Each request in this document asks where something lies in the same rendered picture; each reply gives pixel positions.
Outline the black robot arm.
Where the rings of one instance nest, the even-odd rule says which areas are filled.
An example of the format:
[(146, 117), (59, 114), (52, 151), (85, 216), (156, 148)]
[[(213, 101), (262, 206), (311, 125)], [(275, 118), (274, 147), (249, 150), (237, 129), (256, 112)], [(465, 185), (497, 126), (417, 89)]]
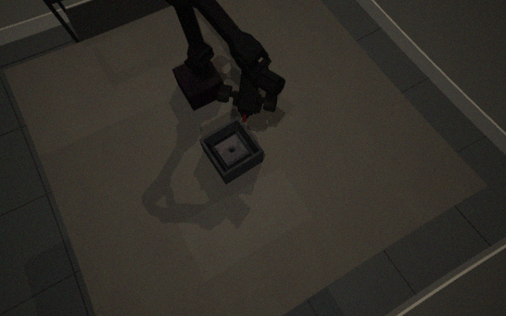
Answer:
[[(189, 45), (184, 63), (198, 81), (202, 82), (214, 74), (207, 64), (214, 58), (214, 53), (212, 47), (202, 38), (193, 7), (201, 12), (229, 45), (231, 56), (241, 68), (241, 81), (246, 85), (256, 85), (273, 97), (280, 94), (285, 79), (268, 69), (268, 65), (272, 62), (268, 53), (251, 34), (243, 32), (236, 26), (216, 0), (165, 0), (165, 2), (174, 6), (176, 10)], [(261, 57), (263, 60), (259, 62)], [(239, 113), (249, 116), (260, 113), (262, 103), (259, 101), (257, 91), (248, 92), (248, 89), (244, 88), (239, 99)]]

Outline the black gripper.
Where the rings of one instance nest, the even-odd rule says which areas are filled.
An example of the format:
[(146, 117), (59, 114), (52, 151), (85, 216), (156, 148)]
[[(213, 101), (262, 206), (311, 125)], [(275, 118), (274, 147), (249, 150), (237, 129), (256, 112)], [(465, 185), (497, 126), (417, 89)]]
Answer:
[[(239, 99), (240, 93), (244, 88), (248, 89), (248, 92), (258, 91), (258, 87), (256, 85), (254, 85), (254, 86), (246, 85), (242, 81), (240, 81), (239, 92), (237, 92), (237, 91), (233, 92), (232, 86), (227, 86), (227, 85), (221, 84), (219, 87), (219, 90), (218, 90), (218, 94), (217, 94), (217, 101), (221, 102), (221, 103), (227, 103), (227, 102), (229, 102), (229, 97), (232, 97), (233, 98), (232, 105), (237, 106), (237, 108), (238, 108), (238, 105), (240, 102), (240, 99)], [(260, 103), (264, 103), (263, 109), (265, 111), (275, 112), (276, 105), (277, 105), (277, 99), (278, 99), (277, 96), (273, 97), (273, 96), (269, 95), (268, 93), (265, 94), (265, 97), (261, 97), (261, 95), (259, 94), (259, 101), (260, 101)]]

